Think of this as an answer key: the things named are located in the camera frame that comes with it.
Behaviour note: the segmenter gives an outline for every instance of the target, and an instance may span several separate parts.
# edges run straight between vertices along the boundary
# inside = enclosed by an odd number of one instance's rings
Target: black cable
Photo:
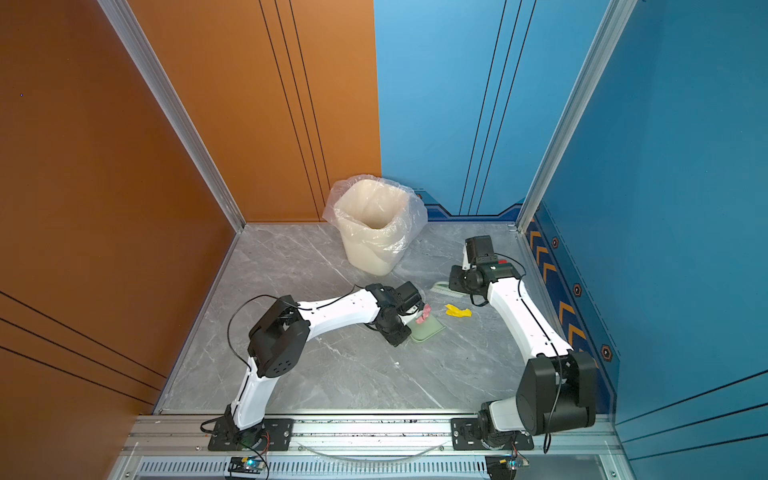
[[[235,319],[235,316],[243,309],[244,306],[246,306],[248,303],[253,302],[256,299],[263,298],[265,296],[269,298],[274,298],[275,300],[279,300],[278,297],[274,295],[269,295],[267,293],[262,293],[261,295],[257,295],[253,298],[249,298],[248,300],[243,302],[242,305],[237,307],[237,310],[235,310],[235,313],[233,313],[232,316],[230,317],[230,321],[227,322],[227,344],[230,346],[230,350],[232,350],[232,353],[234,353],[237,359],[240,360],[242,363],[245,363],[245,366],[248,367],[249,372],[251,371],[250,365],[248,365],[248,362],[246,362],[246,360],[243,357],[237,354],[237,352],[235,351],[235,347],[232,346],[232,339],[230,338],[230,327],[232,326],[232,320]]]
[[[506,255],[504,255],[503,253],[496,253],[496,252],[494,252],[494,255],[498,255],[498,256],[500,256],[500,257],[504,257],[505,259],[507,259],[507,260],[512,260],[513,262],[515,262],[516,264],[518,264],[518,265],[520,266],[520,268],[522,268],[522,269],[523,269],[523,276],[525,276],[525,267],[523,266],[523,264],[522,264],[522,263],[518,262],[517,260],[515,260],[515,259],[514,259],[514,258],[512,258],[512,257],[507,257],[507,256],[506,256]]]
[[[481,295],[480,293],[470,293],[469,294],[469,301],[472,302],[472,305],[474,306],[486,306],[488,305],[488,300],[485,300],[483,303],[475,303],[475,295]]]
[[[338,302],[339,300],[341,300],[342,298],[345,298],[345,297],[348,297],[348,296],[352,295],[353,293],[355,293],[355,286],[353,286],[353,287],[352,287],[352,289],[349,291],[349,293],[347,293],[346,295],[342,295],[342,296],[340,296],[339,298],[337,298],[336,300],[334,300],[334,301],[332,301],[332,302],[328,302],[328,303],[326,303],[325,305],[321,305],[321,306],[318,306],[318,307],[317,307],[317,309],[318,309],[318,310],[320,310],[321,308],[325,308],[325,307],[327,307],[327,306],[331,306],[331,305],[333,305],[334,303],[336,303],[336,302]]]
[[[220,418],[221,418],[221,417],[216,417],[215,419],[206,420],[205,422],[201,423],[201,424],[200,424],[200,431],[201,431],[202,433],[208,433],[208,434],[211,434],[211,435],[213,435],[213,434],[214,434],[214,431],[213,431],[213,430],[209,430],[209,429],[206,429],[204,425],[208,425],[209,423],[213,423],[213,422],[216,422],[216,421],[217,421],[218,419],[220,419]]]
[[[349,295],[352,295],[352,294],[353,294],[353,292],[355,291],[355,286],[353,286],[353,287],[352,287],[352,289],[349,291],[349,293],[347,293],[346,295],[344,295],[344,296],[340,296],[339,298],[335,299],[335,300],[334,300],[334,301],[332,301],[332,302],[328,302],[328,303],[326,303],[325,305],[321,305],[321,306],[318,306],[318,307],[317,307],[317,309],[321,309],[321,308],[324,308],[324,307],[326,307],[326,306],[329,306],[329,305],[333,305],[334,303],[338,302],[338,301],[339,301],[339,300],[341,300],[342,298],[344,298],[344,297],[347,297],[347,296],[349,296]],[[240,305],[239,307],[237,307],[237,310],[235,310],[235,313],[233,313],[233,314],[232,314],[232,316],[230,317],[230,321],[229,321],[229,322],[227,322],[227,344],[230,346],[230,350],[232,350],[232,353],[234,353],[234,355],[235,355],[235,356],[236,356],[236,357],[237,357],[237,358],[238,358],[238,359],[239,359],[239,360],[240,360],[242,363],[244,363],[246,367],[248,367],[248,370],[249,370],[249,371],[251,370],[251,368],[250,368],[250,365],[248,364],[248,362],[247,362],[247,361],[246,361],[246,360],[245,360],[243,357],[241,357],[240,355],[238,355],[238,354],[237,354],[237,352],[235,351],[234,347],[232,346],[232,339],[230,338],[230,327],[232,326],[232,320],[234,320],[234,319],[235,319],[235,316],[236,316],[236,315],[237,315],[237,314],[238,314],[238,313],[239,313],[239,312],[240,312],[240,311],[243,309],[243,307],[245,307],[245,306],[246,306],[248,303],[251,303],[251,302],[253,302],[254,300],[257,300],[257,299],[259,299],[259,298],[263,298],[263,297],[267,297],[267,298],[271,298],[271,299],[275,299],[275,300],[280,300],[280,298],[279,298],[278,296],[270,295],[270,294],[268,294],[268,293],[262,293],[261,295],[256,295],[256,296],[255,296],[255,297],[253,297],[253,298],[249,298],[248,300],[246,300],[245,302],[243,302],[243,304],[242,304],[242,305]],[[304,311],[315,310],[315,309],[311,309],[311,308],[303,308],[303,307],[301,307],[301,306],[298,306],[298,305],[293,305],[292,303],[288,303],[288,302],[285,302],[285,301],[283,301],[283,303],[285,303],[287,306],[292,306],[293,308],[295,308],[295,309],[298,309],[298,310],[304,310]]]
[[[259,456],[259,458],[261,459],[261,461],[262,461],[262,462],[264,462],[264,465],[266,466],[266,478],[265,478],[264,480],[270,480],[270,464],[269,464],[269,463],[266,463],[266,460],[264,459],[264,457],[263,457],[263,456],[261,456],[261,454],[259,453],[259,451],[258,451],[258,450],[256,450],[256,449],[253,447],[253,445],[249,447],[249,446],[246,446],[246,445],[245,445],[244,443],[242,443],[242,442],[241,442],[240,444],[241,444],[243,447],[245,447],[246,449],[249,449],[251,452],[253,452],[253,453],[255,453],[256,455],[258,455],[258,456]]]
[[[541,332],[544,333],[544,336],[547,337],[547,340],[549,340],[549,344],[551,345],[552,349],[554,350],[554,355],[558,358],[558,368],[559,368],[559,375],[560,375],[560,381],[558,382],[558,393],[554,396],[554,402],[552,403],[552,410],[549,412],[549,421],[547,422],[547,428],[545,429],[544,434],[544,444],[542,448],[544,449],[544,453],[546,454],[549,452],[549,447],[552,445],[552,434],[547,433],[546,430],[551,429],[552,427],[552,415],[554,415],[554,408],[558,404],[558,400],[560,399],[560,391],[563,388],[563,361],[560,359],[560,354],[558,353],[558,349],[554,347],[554,342],[551,338],[549,338],[549,335],[547,335],[546,330],[544,330],[544,327],[541,326],[541,324],[538,322],[538,319],[536,318],[536,315],[533,314],[531,311],[531,308],[528,307],[528,304],[523,300],[522,294],[520,294],[520,285],[522,284],[522,277],[518,280],[518,296],[520,297],[520,301],[523,302],[523,305],[525,306],[525,309],[528,311],[528,313],[531,314],[533,317],[533,320],[536,322],[536,325],[538,325],[538,328],[541,329]]]

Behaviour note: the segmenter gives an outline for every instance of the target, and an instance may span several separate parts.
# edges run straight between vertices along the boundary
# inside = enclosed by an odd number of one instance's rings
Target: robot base
[[[266,440],[270,441],[271,452],[286,452],[293,435],[293,419],[264,419],[249,429],[238,431],[234,426],[230,407],[223,416],[216,419],[210,435],[208,450],[211,452],[232,452],[243,449],[263,451]]]
[[[533,450],[533,437],[527,432],[499,432],[491,424],[488,404],[483,403],[476,419],[451,419],[454,450]]]

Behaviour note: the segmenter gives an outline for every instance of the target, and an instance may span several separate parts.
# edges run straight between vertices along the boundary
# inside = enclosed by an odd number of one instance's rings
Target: orange chevron pattern
[[[568,305],[566,302],[560,302],[560,324],[563,324],[563,312],[568,311],[576,315],[574,307]]]
[[[549,253],[549,250],[547,250],[546,247],[536,247],[536,265],[540,263],[541,254],[542,253]]]
[[[552,270],[553,272],[557,272],[558,269],[554,268],[554,265],[551,263],[544,262],[544,274],[542,275],[544,277],[544,284],[547,283],[547,270]]]
[[[533,250],[533,239],[534,239],[534,237],[541,238],[541,232],[536,232],[536,231],[531,232],[531,250]]]
[[[577,328],[576,326],[574,326],[572,323],[571,325],[568,326],[568,343],[570,343],[571,346],[574,345],[574,333],[576,335],[579,335],[581,338],[585,340],[587,339],[587,336],[584,335],[584,332],[580,328]]]

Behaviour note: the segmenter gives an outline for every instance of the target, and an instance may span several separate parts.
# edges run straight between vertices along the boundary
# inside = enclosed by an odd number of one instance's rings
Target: gray marble floor
[[[497,252],[518,258],[535,272],[528,255],[503,223],[429,223],[401,262],[385,277],[351,266],[339,234],[327,223],[250,224],[240,236],[187,354],[158,408],[165,412],[223,410],[240,387],[245,367],[227,346],[227,321],[245,300],[260,293],[291,294],[299,301],[348,292],[354,283],[392,286],[411,280],[424,289],[432,315],[445,329],[416,343],[391,347],[379,333],[355,325],[309,341],[298,365],[277,384],[268,413],[297,409],[461,409],[515,394],[523,362],[501,317],[468,297],[430,291],[461,263],[465,238],[489,234]],[[547,300],[529,290],[542,306]],[[254,301],[232,323],[235,349],[245,355],[247,333],[271,299]],[[470,308],[470,318],[445,314],[446,303]],[[549,310],[542,309],[546,316]]]

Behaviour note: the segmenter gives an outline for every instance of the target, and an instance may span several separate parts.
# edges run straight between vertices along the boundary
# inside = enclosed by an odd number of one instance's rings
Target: blue wall
[[[545,195],[640,479],[743,478],[765,447],[766,107],[768,2],[638,2]]]
[[[607,4],[376,0],[383,175],[453,215],[520,202]]]

